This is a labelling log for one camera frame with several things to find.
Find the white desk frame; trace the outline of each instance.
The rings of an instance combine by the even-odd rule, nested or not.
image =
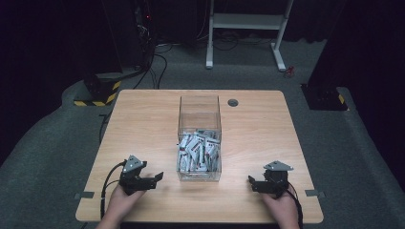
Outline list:
[[[278,30],[277,40],[271,43],[271,50],[277,62],[280,72],[286,70],[283,58],[280,54],[280,43],[286,29],[289,13],[294,0],[288,0],[287,8],[282,15],[262,15],[262,14],[237,14],[237,13],[214,13],[214,0],[211,0],[209,16],[209,35],[206,51],[206,68],[212,69],[213,61],[213,32],[214,28],[229,29],[251,29],[251,30]]]

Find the wooden table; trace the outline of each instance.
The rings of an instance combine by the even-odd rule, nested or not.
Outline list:
[[[222,166],[219,182],[180,182],[176,172],[179,106],[182,95],[218,95],[222,122]],[[229,99],[239,105],[231,107]],[[104,138],[76,212],[81,221],[100,220],[100,193],[110,170],[134,155],[147,160],[140,176],[164,172],[157,189],[148,191],[126,221],[269,223],[274,219],[247,176],[264,180],[264,165],[280,160],[294,168],[288,180],[297,190],[304,223],[323,214],[313,190],[288,106],[278,91],[124,90],[119,93]],[[119,178],[120,167],[110,181]],[[116,185],[107,189],[106,206]]]

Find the transparent plastic bin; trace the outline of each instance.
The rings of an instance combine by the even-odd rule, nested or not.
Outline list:
[[[180,181],[219,181],[221,177],[219,98],[182,96],[177,172]]]

